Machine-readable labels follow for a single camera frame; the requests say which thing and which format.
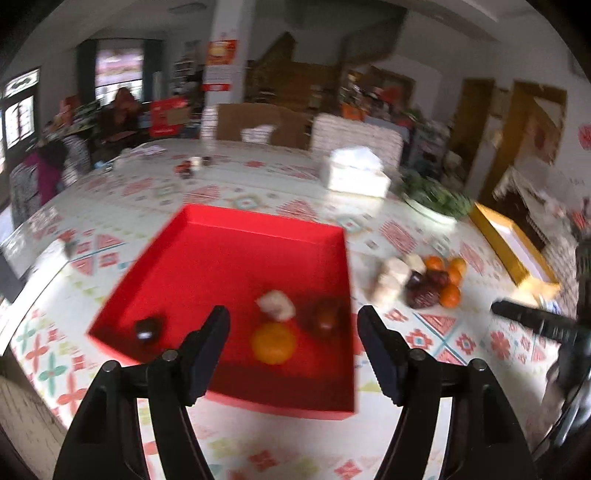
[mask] white plate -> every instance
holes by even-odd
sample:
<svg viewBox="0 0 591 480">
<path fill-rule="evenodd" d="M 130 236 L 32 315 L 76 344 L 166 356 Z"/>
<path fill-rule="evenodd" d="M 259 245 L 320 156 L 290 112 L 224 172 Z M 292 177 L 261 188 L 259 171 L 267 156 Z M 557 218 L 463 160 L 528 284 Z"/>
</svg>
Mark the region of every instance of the white plate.
<svg viewBox="0 0 591 480">
<path fill-rule="evenodd" d="M 409 198 L 406 193 L 402 194 L 402 198 L 406 203 L 408 203 L 409 206 L 414 208 L 418 213 L 424 215 L 427 218 L 430 218 L 434 222 L 440 223 L 442 225 L 455 225 L 457 222 L 457 220 L 454 217 L 443 215 L 442 213 L 438 213 L 435 210 L 431 210 L 430 208 L 421 205 L 416 200 Z"/>
</svg>

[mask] plate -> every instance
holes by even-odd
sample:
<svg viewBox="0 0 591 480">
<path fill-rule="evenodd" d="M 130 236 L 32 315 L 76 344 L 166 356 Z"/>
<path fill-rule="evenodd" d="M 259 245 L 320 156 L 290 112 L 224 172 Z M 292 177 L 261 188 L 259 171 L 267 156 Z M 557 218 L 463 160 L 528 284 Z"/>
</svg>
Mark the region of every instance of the plate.
<svg viewBox="0 0 591 480">
<path fill-rule="evenodd" d="M 409 206 L 414 208 L 418 213 L 424 215 L 427 218 L 430 218 L 434 222 L 440 223 L 442 225 L 455 225 L 457 223 L 457 219 L 455 219 L 454 217 L 443 215 L 442 213 L 436 212 L 435 210 L 431 210 L 430 208 L 427 208 L 418 203 L 416 200 L 410 198 L 406 193 L 402 194 L 402 198 Z"/>
<path fill-rule="evenodd" d="M 297 338 L 281 365 L 254 358 L 250 339 L 264 322 L 256 300 L 283 291 L 296 307 L 286 325 Z M 129 269 L 89 330 L 98 347 L 125 364 L 178 348 L 215 305 L 230 312 L 230 334 L 206 396 L 264 413 L 340 420 L 355 409 L 353 324 L 326 341 L 300 327 L 308 306 L 330 297 L 351 319 L 344 230 L 263 213 L 185 205 Z M 151 345 L 135 322 L 163 319 Z"/>
</svg>

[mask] patterned tablecloth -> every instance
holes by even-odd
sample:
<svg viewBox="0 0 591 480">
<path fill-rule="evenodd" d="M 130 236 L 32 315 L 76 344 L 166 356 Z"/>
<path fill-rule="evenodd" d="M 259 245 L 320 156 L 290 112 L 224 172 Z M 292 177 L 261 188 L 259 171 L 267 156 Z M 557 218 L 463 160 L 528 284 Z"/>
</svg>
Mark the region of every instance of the patterned tablecloth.
<svg viewBox="0 0 591 480">
<path fill-rule="evenodd" d="M 305 152 L 231 142 L 156 144 L 167 151 L 120 158 L 114 171 L 88 175 L 45 207 L 57 211 L 48 225 L 34 233 L 28 229 L 27 240 L 38 249 L 56 237 L 75 244 L 72 260 L 35 302 L 11 342 L 35 389 L 64 425 L 71 423 L 107 360 L 85 332 L 129 266 L 183 203 L 342 226 L 354 312 L 368 303 L 367 289 L 379 260 L 411 251 L 426 255 L 434 252 L 434 242 L 448 244 L 451 254 L 463 256 L 469 264 L 460 307 L 418 312 L 399 301 L 381 316 L 409 345 L 441 361 L 486 360 L 525 425 L 541 399 L 544 375 L 557 349 L 521 326 L 490 315 L 491 302 L 515 297 L 515 287 L 471 223 L 443 230 L 394 197 L 381 200 L 327 191 L 318 181 L 317 163 Z M 182 180 L 174 173 L 183 159 L 200 154 L 214 154 L 215 164 L 192 179 Z M 273 416 L 200 399 L 189 415 L 214 476 L 373 478 L 400 409 L 381 394 L 365 354 L 355 358 L 355 382 L 357 412 L 342 421 Z M 439 477 L 449 411 L 450 402 L 443 400 L 426 479 Z M 139 420 L 151 477 L 163 479 L 146 400 L 139 400 Z"/>
</svg>

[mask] metal bolt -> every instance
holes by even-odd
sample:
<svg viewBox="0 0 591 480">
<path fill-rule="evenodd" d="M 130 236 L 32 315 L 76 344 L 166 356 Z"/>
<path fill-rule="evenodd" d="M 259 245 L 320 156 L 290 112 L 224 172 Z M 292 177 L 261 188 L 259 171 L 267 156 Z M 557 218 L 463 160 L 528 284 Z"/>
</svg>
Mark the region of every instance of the metal bolt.
<svg viewBox="0 0 591 480">
<path fill-rule="evenodd" d="M 420 348 L 413 348 L 412 350 L 410 350 L 409 356 L 413 360 L 420 362 L 421 360 L 426 359 L 427 354 L 425 353 L 424 350 L 421 350 Z"/>
<path fill-rule="evenodd" d="M 479 372 L 483 372 L 486 370 L 487 364 L 484 360 L 480 360 L 479 358 L 475 358 L 471 362 L 472 366 L 476 368 Z"/>
<path fill-rule="evenodd" d="M 112 372 L 119 364 L 115 360 L 109 360 L 103 364 L 105 372 Z"/>
<path fill-rule="evenodd" d="M 178 357 L 178 352 L 176 350 L 166 350 L 162 354 L 162 359 L 165 362 L 174 362 Z"/>
</svg>

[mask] small orange fruit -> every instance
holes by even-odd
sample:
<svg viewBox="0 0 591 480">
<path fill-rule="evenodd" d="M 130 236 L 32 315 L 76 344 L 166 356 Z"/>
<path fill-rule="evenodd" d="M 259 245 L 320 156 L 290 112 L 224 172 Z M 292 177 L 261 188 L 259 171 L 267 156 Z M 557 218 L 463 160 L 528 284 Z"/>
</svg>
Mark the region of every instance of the small orange fruit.
<svg viewBox="0 0 591 480">
<path fill-rule="evenodd" d="M 251 348 L 259 362 L 281 365 L 296 351 L 296 336 L 284 323 L 264 323 L 252 334 Z"/>
<path fill-rule="evenodd" d="M 449 283 L 456 287 L 462 285 L 462 274 L 456 267 L 448 267 L 447 274 L 449 275 Z"/>
<path fill-rule="evenodd" d="M 426 257 L 423 259 L 425 263 L 425 267 L 427 270 L 445 270 L 445 264 L 443 263 L 443 259 L 437 257 L 436 255 L 431 255 L 430 257 Z"/>
<path fill-rule="evenodd" d="M 449 284 L 439 292 L 439 304 L 447 309 L 456 308 L 462 301 L 462 292 L 455 285 Z"/>
<path fill-rule="evenodd" d="M 462 257 L 455 257 L 455 258 L 450 259 L 449 266 L 457 268 L 458 272 L 460 273 L 460 275 L 462 277 L 464 275 L 466 275 L 466 271 L 468 270 L 468 265 L 466 264 L 466 260 L 464 260 Z"/>
</svg>

